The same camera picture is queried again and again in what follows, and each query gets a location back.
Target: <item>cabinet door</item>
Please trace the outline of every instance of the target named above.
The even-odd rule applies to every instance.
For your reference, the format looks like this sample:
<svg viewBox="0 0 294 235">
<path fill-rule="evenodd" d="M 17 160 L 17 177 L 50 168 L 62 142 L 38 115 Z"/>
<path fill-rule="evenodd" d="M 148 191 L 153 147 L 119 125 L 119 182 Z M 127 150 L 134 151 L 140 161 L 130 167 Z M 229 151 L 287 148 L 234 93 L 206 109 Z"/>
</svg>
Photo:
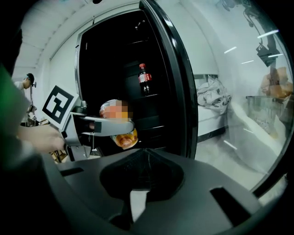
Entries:
<svg viewBox="0 0 294 235">
<path fill-rule="evenodd" d="M 156 35 L 165 68 L 173 87 L 173 100 L 177 110 L 171 111 L 175 127 L 180 130 L 178 139 L 181 156 L 194 158 L 197 145 L 198 104 L 192 68 L 184 44 L 171 20 L 153 0 L 141 0 L 142 9 Z"/>
</svg>

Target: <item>blurred label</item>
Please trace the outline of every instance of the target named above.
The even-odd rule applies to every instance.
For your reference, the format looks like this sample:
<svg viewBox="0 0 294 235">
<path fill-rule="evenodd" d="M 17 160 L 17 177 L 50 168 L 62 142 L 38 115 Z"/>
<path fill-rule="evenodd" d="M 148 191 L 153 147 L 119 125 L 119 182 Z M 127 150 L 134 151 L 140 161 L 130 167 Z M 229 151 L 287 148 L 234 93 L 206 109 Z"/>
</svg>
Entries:
<svg viewBox="0 0 294 235">
<path fill-rule="evenodd" d="M 139 82 L 140 83 L 151 81 L 151 80 L 152 80 L 152 77 L 151 77 L 151 74 L 149 74 L 149 73 L 141 74 L 139 76 Z"/>
</svg>

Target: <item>white floor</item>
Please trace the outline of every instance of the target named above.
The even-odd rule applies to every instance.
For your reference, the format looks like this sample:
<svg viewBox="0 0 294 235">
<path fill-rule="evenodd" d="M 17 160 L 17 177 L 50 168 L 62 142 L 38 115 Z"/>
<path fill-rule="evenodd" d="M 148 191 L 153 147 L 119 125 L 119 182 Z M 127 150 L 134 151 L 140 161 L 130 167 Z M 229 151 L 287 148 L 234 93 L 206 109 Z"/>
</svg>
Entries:
<svg viewBox="0 0 294 235">
<path fill-rule="evenodd" d="M 195 160 L 208 163 L 246 189 L 253 189 L 266 174 L 257 172 L 245 165 L 236 155 L 234 149 L 224 143 L 224 140 L 226 140 L 226 133 L 198 143 Z M 261 204 L 264 205 L 280 196 L 285 185 L 285 180 L 282 178 L 269 192 L 260 198 Z"/>
</svg>

